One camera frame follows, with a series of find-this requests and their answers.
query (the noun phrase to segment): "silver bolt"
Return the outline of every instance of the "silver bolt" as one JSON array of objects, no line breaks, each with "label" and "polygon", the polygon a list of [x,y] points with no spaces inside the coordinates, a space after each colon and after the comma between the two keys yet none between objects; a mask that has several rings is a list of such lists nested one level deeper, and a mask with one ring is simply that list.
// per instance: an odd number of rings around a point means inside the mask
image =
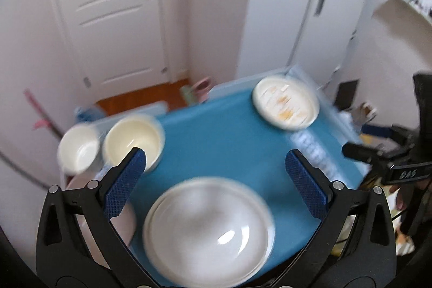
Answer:
[{"label": "silver bolt", "polygon": [[58,186],[57,185],[53,185],[49,188],[48,192],[49,193],[56,193],[58,191]]},{"label": "silver bolt", "polygon": [[375,186],[374,187],[374,192],[377,193],[377,194],[381,194],[382,193],[382,188],[379,187],[379,186]]},{"label": "silver bolt", "polygon": [[87,183],[87,188],[94,189],[98,186],[98,184],[99,182],[93,179],[89,183]]},{"label": "silver bolt", "polygon": [[334,181],[334,182],[333,182],[333,187],[334,187],[335,189],[337,189],[337,190],[341,190],[341,189],[343,189],[343,183],[342,183],[342,182],[339,182],[339,181]]}]

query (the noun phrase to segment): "door frame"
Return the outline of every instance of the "door frame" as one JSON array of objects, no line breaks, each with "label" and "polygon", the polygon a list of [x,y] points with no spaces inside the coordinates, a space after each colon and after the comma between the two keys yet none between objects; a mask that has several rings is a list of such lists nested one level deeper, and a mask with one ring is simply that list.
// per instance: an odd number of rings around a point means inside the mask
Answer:
[{"label": "door frame", "polygon": [[[70,37],[68,35],[68,31],[66,29],[66,24],[64,22],[64,16],[63,16],[63,14],[61,12],[61,8],[60,8],[60,2],[59,2],[59,0],[50,0],[50,1],[51,1],[53,11],[54,11],[54,17],[56,19],[57,27],[59,28],[60,35],[63,39],[64,46],[66,48],[68,56],[70,57],[70,59],[74,63],[76,80],[80,85],[84,86],[84,88],[90,93],[90,95],[92,96],[94,101],[97,102],[101,99],[101,95],[100,95],[96,85],[91,84],[90,87],[87,87],[87,85],[85,83],[86,79],[88,80],[89,77],[87,75],[85,66],[81,63],[81,60],[79,59],[79,56],[73,47],[72,40],[70,39]],[[174,83],[174,82],[176,82],[176,80],[175,80],[176,75],[174,75],[172,72],[172,68],[174,67],[173,60],[172,60],[173,58],[170,58],[170,56],[167,54],[167,50],[166,50],[166,39],[165,39],[166,33],[165,33],[165,24],[163,22],[163,16],[162,16],[163,15],[163,9],[162,9],[162,1],[161,0],[158,0],[158,14],[159,14],[160,26],[161,26],[160,30],[161,30],[163,56],[164,56],[164,60],[165,60],[165,63],[167,65],[167,69],[168,69],[168,71],[167,71],[168,80],[170,83]]]}]

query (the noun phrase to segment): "person's hand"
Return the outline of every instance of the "person's hand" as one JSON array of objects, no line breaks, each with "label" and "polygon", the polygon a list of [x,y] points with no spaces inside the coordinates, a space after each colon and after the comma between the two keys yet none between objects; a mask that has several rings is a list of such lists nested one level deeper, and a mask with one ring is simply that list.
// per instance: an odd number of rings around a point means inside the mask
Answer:
[{"label": "person's hand", "polygon": [[[424,179],[423,181],[419,181],[416,183],[416,187],[420,188],[420,189],[425,189],[428,184],[429,184],[430,180],[429,179]],[[398,189],[400,188],[400,185],[394,185],[391,186],[390,188],[390,194],[396,192]],[[406,202],[403,201],[403,196],[402,196],[402,192],[399,192],[397,194],[396,197],[396,208],[400,211],[405,210],[407,208],[407,204]]]}]

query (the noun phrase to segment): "green object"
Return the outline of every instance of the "green object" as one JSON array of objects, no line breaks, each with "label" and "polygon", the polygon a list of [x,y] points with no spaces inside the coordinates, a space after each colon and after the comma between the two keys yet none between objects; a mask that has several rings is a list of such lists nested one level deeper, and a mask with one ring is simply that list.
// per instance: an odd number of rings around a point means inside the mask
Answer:
[{"label": "green object", "polygon": [[180,88],[180,93],[187,106],[192,107],[194,105],[198,105],[197,96],[195,95],[191,86],[189,86],[188,84],[183,86],[182,88]]}]

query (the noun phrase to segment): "door hinge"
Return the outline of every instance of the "door hinge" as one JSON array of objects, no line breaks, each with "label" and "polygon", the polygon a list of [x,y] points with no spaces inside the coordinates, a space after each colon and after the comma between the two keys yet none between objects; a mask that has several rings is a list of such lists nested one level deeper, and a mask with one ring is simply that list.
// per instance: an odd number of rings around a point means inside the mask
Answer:
[{"label": "door hinge", "polygon": [[88,77],[83,78],[83,81],[87,88],[90,88],[92,86],[92,83],[90,82]]}]

